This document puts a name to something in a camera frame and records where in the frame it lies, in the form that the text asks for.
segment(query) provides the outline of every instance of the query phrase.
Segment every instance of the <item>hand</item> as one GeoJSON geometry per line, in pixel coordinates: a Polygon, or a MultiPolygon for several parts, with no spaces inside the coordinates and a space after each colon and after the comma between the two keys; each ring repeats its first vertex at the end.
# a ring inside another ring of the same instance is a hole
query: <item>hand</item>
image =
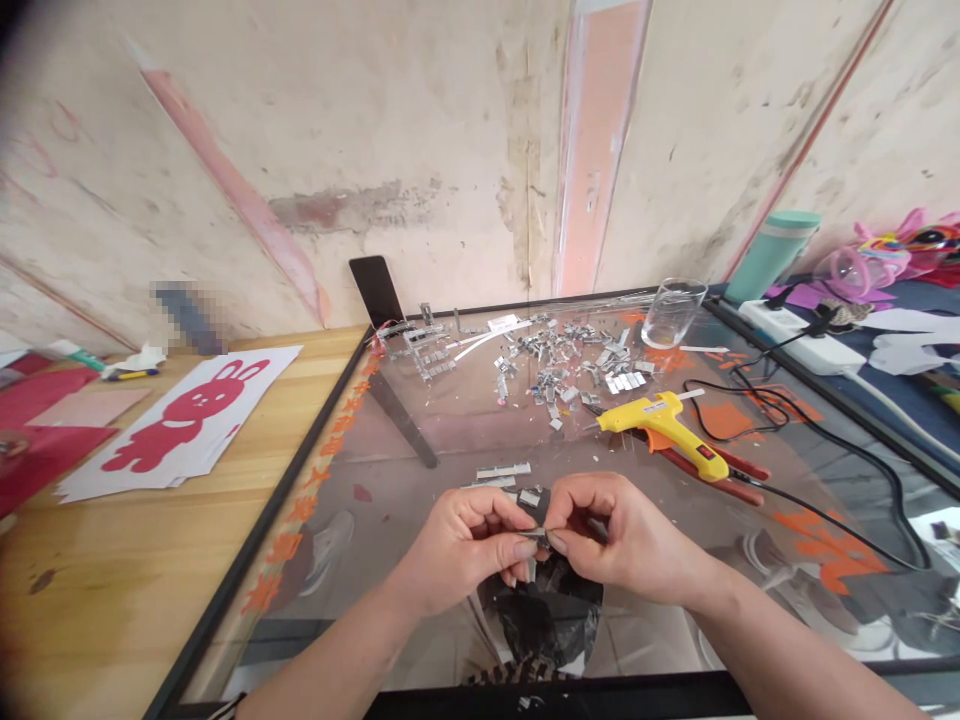
{"type": "Polygon", "coordinates": [[[656,603],[696,605],[723,567],[617,473],[557,480],[543,526],[550,544],[579,575],[656,603]],[[605,546],[586,525],[591,515],[607,520],[605,546]]]}
{"type": "Polygon", "coordinates": [[[499,488],[448,490],[387,585],[418,619],[453,607],[495,572],[514,587],[529,580],[537,544],[510,531],[536,525],[499,488]]]}

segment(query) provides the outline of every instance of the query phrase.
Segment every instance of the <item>black table frame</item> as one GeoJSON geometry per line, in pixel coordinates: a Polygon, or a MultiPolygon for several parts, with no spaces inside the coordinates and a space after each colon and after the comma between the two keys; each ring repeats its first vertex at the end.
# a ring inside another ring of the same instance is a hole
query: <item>black table frame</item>
{"type": "MultiPolygon", "coordinates": [[[[579,297],[551,299],[539,302],[513,303],[493,307],[459,311],[461,315],[531,309],[558,302],[598,300],[653,292],[656,288],[638,288],[612,293],[598,293],[579,297]]],[[[708,298],[704,308],[725,325],[761,349],[767,343],[737,313],[716,298],[708,298]]],[[[453,311],[434,313],[434,317],[452,317],[453,311]]],[[[419,315],[411,319],[421,319],[419,315]]],[[[183,696],[190,679],[209,647],[220,622],[226,615],[236,594],[241,591],[251,564],[280,509],[293,488],[323,428],[333,414],[336,403],[351,376],[360,364],[367,342],[373,335],[368,328],[353,351],[347,366],[334,385],[330,396],[294,454],[267,500],[260,517],[254,523],[237,557],[227,570],[196,628],[177,657],[153,702],[147,708],[144,720],[173,720],[196,718],[203,720],[215,713],[221,703],[183,704],[183,696]]],[[[840,395],[830,385],[810,373],[783,351],[774,351],[771,357],[798,377],[814,392],[828,400],[853,422],[883,442],[913,465],[931,482],[939,485],[952,497],[960,500],[960,479],[950,473],[922,450],[901,435],[865,414],[855,403],[840,395]]],[[[893,687],[918,705],[960,704],[960,657],[923,660],[890,660],[869,662],[867,667],[883,677],[893,687]]],[[[746,698],[729,673],[725,671],[638,675],[627,678],[590,678],[557,683],[531,685],[471,686],[405,690],[381,693],[377,696],[369,718],[415,717],[417,720],[449,720],[454,717],[504,717],[517,712],[520,699],[538,698],[525,715],[539,714],[551,718],[591,718],[605,720],[623,718],[660,720],[667,718],[697,718],[705,716],[752,714],[746,698]]]]}

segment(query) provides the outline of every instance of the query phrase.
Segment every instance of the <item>wall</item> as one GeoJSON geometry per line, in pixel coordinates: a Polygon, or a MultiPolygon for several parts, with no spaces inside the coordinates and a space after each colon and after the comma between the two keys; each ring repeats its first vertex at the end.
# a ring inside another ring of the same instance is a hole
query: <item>wall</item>
{"type": "Polygon", "coordinates": [[[155,280],[275,335],[364,322],[360,255],[416,312],[572,292],[562,268],[719,280],[769,208],[824,214],[813,262],[958,204],[952,0],[63,7],[3,88],[0,330],[28,342],[139,345],[155,280]]]}
{"type": "Polygon", "coordinates": [[[778,203],[825,218],[806,269],[857,220],[884,233],[917,206],[960,210],[960,4],[900,2],[885,27],[778,203]]]}
{"type": "MultiPolygon", "coordinates": [[[[366,319],[346,264],[360,255],[387,257],[408,312],[549,295],[565,3],[68,7],[33,33],[45,54],[8,63],[0,252],[121,341],[144,339],[161,279],[216,288],[234,337],[321,327],[153,97],[141,55],[309,258],[328,325],[366,319]]],[[[15,304],[4,329],[76,337],[15,304]]]]}

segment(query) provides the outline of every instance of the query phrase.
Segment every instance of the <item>water bottle lid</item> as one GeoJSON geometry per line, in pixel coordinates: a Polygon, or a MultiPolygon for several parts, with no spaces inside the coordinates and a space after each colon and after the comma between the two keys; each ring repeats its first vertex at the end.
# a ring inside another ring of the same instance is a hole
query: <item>water bottle lid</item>
{"type": "Polygon", "coordinates": [[[767,216],[764,224],[784,229],[813,229],[820,226],[823,218],[818,213],[804,210],[778,210],[767,216]]]}

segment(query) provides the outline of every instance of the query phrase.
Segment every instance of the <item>clear glass cup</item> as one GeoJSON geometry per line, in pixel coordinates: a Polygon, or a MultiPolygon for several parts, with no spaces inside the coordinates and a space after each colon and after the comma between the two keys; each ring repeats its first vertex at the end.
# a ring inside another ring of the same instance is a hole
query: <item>clear glass cup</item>
{"type": "Polygon", "coordinates": [[[657,297],[643,321],[643,341],[652,348],[669,350],[675,347],[700,309],[707,286],[691,278],[667,278],[660,283],[657,297]]]}

